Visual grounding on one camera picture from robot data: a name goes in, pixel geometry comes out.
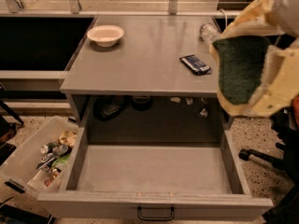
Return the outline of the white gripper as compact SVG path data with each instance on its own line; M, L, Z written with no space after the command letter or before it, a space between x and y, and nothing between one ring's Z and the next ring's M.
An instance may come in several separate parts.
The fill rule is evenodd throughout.
M222 32L221 39L257 35L299 36L299 0L254 0ZM249 114L270 117L299 93L299 48L267 50L261 85L249 99Z

